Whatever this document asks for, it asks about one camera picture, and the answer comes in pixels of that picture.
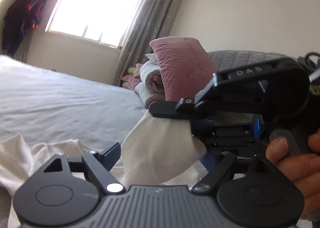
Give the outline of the person's right hand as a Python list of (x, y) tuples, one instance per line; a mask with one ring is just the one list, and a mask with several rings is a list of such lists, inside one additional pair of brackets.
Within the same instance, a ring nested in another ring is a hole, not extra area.
[(285, 158), (289, 153), (289, 142), (283, 136), (272, 140), (266, 149), (266, 158), (286, 175), (304, 196), (304, 209), (300, 216), (319, 209), (319, 132), (308, 138), (308, 144), (314, 151)]

